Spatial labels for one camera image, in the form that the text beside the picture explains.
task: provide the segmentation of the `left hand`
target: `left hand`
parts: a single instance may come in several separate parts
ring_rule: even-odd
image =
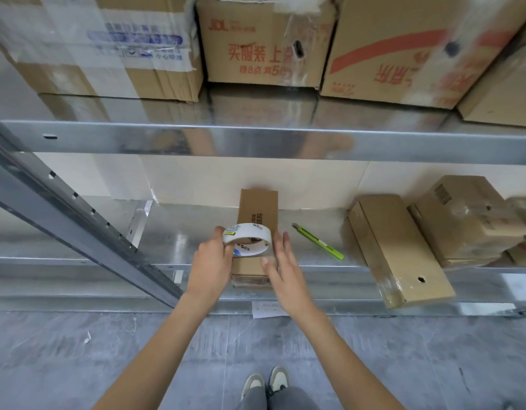
[[[208,311],[231,280],[234,245],[223,245],[223,227],[216,227],[212,238],[201,243],[195,252],[187,291]]]

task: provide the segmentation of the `white sneaker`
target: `white sneaker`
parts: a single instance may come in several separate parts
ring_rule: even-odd
[[[265,388],[265,379],[261,374],[253,373],[247,378],[246,382],[244,383],[244,388],[242,388],[242,395],[240,396],[240,400],[242,400],[247,394],[247,391],[253,387]]]
[[[274,367],[272,369],[271,378],[268,380],[269,394],[279,392],[290,386],[290,376],[283,367]]]

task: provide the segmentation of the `right hand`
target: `right hand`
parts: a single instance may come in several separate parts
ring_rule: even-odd
[[[274,267],[274,262],[266,257],[261,258],[261,265],[271,280],[280,305],[296,320],[314,310],[316,305],[308,293],[307,283],[291,249],[290,236],[287,232],[284,233],[283,239],[280,233],[274,234],[274,251],[280,273]]]

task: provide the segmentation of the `concrete floor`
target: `concrete floor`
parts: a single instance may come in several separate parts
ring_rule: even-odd
[[[163,314],[1,313],[0,410],[90,409]],[[526,319],[334,317],[348,344],[410,410],[526,410]],[[87,332],[92,339],[84,344]],[[322,409],[339,409],[287,317],[207,318],[161,409],[229,410],[245,378],[284,365]]]

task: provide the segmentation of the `tape roll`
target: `tape roll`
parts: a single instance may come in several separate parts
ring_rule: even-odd
[[[266,251],[272,243],[268,227],[255,223],[240,223],[223,232],[223,243],[238,241],[234,246],[235,256],[255,256]]]

